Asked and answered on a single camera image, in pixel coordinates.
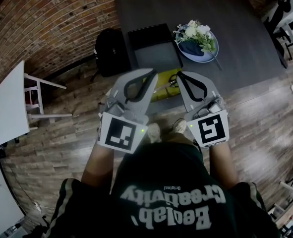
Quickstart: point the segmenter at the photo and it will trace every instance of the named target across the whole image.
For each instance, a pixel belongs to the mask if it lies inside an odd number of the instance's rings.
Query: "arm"
[[[225,189],[230,189],[239,183],[238,175],[232,160],[227,142],[214,145],[209,149],[210,175]]]
[[[81,182],[109,194],[113,174],[114,151],[95,143]]]

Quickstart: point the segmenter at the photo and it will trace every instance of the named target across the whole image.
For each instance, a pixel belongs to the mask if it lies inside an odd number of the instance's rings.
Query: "red brick wall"
[[[250,0],[259,13],[273,0]],[[102,29],[119,27],[114,0],[4,0],[0,5],[0,82],[21,60],[49,74],[93,53]]]

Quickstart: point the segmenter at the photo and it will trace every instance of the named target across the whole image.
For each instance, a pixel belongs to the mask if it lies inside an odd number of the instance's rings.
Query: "tabletop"
[[[166,23],[170,31],[189,20],[209,25],[219,43],[215,61],[196,63],[181,53],[183,70],[210,78],[220,94],[284,73],[275,47],[248,0],[117,0],[116,8],[132,69],[138,65],[128,32]]]
[[[29,131],[22,61],[0,84],[0,145]]]

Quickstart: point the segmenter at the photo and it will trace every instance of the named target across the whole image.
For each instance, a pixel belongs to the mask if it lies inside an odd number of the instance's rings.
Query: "dark table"
[[[166,23],[171,31],[198,19],[219,43],[215,61],[196,63],[181,53],[183,70],[210,78],[223,95],[284,73],[271,38],[248,0],[116,0],[117,13],[132,69],[137,69],[128,32]],[[151,103],[148,113],[182,105],[181,96]]]

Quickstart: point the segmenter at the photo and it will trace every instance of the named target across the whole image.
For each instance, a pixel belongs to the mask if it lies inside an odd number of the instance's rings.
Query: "sneaker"
[[[150,125],[148,125],[147,135],[151,140],[151,144],[162,142],[161,129],[157,123],[151,123]]]
[[[180,118],[174,123],[172,132],[177,132],[177,133],[183,134],[186,130],[186,127],[187,127],[186,120],[183,118]]]

